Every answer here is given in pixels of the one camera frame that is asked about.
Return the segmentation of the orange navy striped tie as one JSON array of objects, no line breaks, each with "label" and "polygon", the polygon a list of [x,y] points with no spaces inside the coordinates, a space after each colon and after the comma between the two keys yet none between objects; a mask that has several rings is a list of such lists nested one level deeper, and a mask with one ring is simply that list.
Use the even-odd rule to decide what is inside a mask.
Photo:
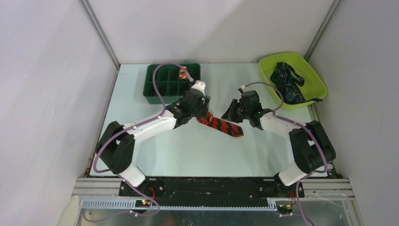
[{"label": "orange navy striped tie", "polygon": [[237,138],[244,136],[243,129],[235,124],[216,118],[211,112],[207,113],[206,117],[196,118],[197,122],[214,128],[224,134]]}]

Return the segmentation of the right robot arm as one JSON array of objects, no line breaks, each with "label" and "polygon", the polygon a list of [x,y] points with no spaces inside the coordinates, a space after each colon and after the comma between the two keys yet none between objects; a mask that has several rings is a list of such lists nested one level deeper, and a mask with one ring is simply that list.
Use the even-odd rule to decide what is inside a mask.
[{"label": "right robot arm", "polygon": [[336,158],[336,152],[319,121],[305,124],[277,115],[263,108],[256,91],[245,91],[240,99],[233,99],[222,119],[235,123],[248,120],[254,128],[273,132],[290,141],[294,160],[274,176],[274,192],[285,197],[293,184],[326,167]]}]

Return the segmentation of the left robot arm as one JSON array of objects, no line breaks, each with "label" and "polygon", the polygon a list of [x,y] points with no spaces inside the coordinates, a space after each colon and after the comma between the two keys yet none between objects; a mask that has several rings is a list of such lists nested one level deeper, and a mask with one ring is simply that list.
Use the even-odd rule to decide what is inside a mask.
[{"label": "left robot arm", "polygon": [[112,172],[123,179],[137,196],[147,194],[146,175],[133,163],[134,148],[141,142],[165,131],[187,124],[192,118],[207,116],[210,97],[197,89],[190,89],[178,101],[169,104],[158,114],[131,124],[111,122],[101,136],[93,162],[93,170],[101,160]]}]

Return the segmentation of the green compartment organizer tray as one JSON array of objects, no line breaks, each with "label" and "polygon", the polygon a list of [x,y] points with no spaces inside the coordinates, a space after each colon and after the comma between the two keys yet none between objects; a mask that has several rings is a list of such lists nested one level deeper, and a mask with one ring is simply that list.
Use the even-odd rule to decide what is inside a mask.
[{"label": "green compartment organizer tray", "polygon": [[161,104],[161,100],[155,91],[153,81],[165,104],[171,104],[183,97],[183,94],[191,87],[188,79],[183,79],[184,71],[176,65],[161,66],[153,77],[153,72],[158,67],[151,64],[147,67],[143,96],[151,105]]}]

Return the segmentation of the navy floral gold tie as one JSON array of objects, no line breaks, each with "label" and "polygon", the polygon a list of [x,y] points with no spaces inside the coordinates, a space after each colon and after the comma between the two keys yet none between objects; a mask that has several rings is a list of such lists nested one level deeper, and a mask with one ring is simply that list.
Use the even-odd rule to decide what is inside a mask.
[{"label": "navy floral gold tie", "polygon": [[285,62],[278,62],[276,64],[276,68],[270,76],[270,80],[275,88],[282,94],[283,101],[286,104],[296,105],[310,101],[322,102],[320,98],[312,98],[309,100],[304,98],[299,89],[299,87],[305,84],[304,77],[297,74],[295,69]]}]

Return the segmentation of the lime green plastic bin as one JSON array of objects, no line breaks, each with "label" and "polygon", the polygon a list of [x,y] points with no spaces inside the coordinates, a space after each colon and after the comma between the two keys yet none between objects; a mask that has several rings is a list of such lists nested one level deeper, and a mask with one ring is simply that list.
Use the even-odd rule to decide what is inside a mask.
[{"label": "lime green plastic bin", "polygon": [[285,62],[291,65],[297,74],[301,75],[305,79],[305,84],[299,87],[304,98],[306,100],[312,98],[323,99],[327,95],[327,88],[321,78],[317,75],[314,69],[309,65],[309,63],[298,53],[295,52],[284,52],[278,53],[266,58],[263,58],[258,63],[259,70],[262,79],[272,85],[272,87],[267,86],[270,95],[277,105],[282,105],[282,109],[293,110],[295,108],[304,107],[315,103],[310,101],[307,103],[301,103],[296,105],[289,105],[284,103],[282,94],[275,88],[274,84],[270,80],[270,76],[276,68],[278,62]]}]

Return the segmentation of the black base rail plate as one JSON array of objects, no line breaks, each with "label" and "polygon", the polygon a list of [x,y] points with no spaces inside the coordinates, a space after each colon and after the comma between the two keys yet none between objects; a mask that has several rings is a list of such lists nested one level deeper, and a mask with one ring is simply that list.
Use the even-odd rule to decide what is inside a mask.
[{"label": "black base rail plate", "polygon": [[137,188],[164,207],[267,207],[269,198],[303,198],[303,186],[277,178],[148,177]]}]

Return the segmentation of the right corner aluminium post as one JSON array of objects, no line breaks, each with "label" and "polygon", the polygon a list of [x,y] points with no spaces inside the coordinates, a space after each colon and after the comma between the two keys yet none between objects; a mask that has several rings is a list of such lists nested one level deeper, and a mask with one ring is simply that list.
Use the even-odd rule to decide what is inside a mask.
[{"label": "right corner aluminium post", "polygon": [[316,47],[318,46],[318,43],[320,42],[325,31],[327,30],[331,20],[333,19],[333,16],[335,15],[336,11],[339,8],[341,2],[342,2],[341,0],[334,0],[332,2],[331,6],[329,7],[329,10],[327,11],[326,16],[324,17],[322,23],[320,24],[311,44],[309,45],[309,47],[304,55],[304,59],[306,61],[309,61],[311,59]]}]

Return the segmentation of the corner aluminium post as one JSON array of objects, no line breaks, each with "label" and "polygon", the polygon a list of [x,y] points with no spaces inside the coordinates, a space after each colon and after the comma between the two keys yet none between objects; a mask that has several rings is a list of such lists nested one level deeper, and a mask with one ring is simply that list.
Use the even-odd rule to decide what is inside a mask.
[{"label": "corner aluminium post", "polygon": [[108,54],[109,58],[111,59],[112,63],[114,64],[117,70],[120,69],[121,63],[119,62],[115,51],[113,50],[111,43],[103,30],[100,21],[98,20],[95,11],[93,10],[90,2],[88,0],[78,0],[80,3],[84,13],[86,14],[89,22],[91,23],[95,33],[97,34],[101,44],[103,45],[106,53]]},{"label": "corner aluminium post", "polygon": [[304,59],[306,61],[309,61],[311,59],[316,47],[318,46],[318,43],[320,42],[325,31],[327,30],[331,20],[333,19],[333,16],[335,15],[336,11],[339,8],[341,2],[342,2],[341,0],[334,0],[332,2],[331,6],[329,7],[329,10],[327,11],[326,16],[324,17],[322,23],[320,24],[311,44],[309,45],[309,47],[304,55]]}]

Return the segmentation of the left corner aluminium post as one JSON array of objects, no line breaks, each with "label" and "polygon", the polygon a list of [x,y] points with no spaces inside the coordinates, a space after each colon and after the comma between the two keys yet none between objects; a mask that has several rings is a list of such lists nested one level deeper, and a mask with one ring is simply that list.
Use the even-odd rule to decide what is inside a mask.
[{"label": "left corner aluminium post", "polygon": [[112,63],[114,64],[117,70],[120,69],[121,63],[119,62],[115,51],[113,50],[111,43],[103,30],[100,21],[98,20],[95,11],[93,10],[90,2],[88,0],[78,0],[80,3],[84,13],[86,14],[89,22],[91,23],[95,33],[97,34],[101,44],[103,45],[106,53],[108,54],[109,58],[111,59]]}]

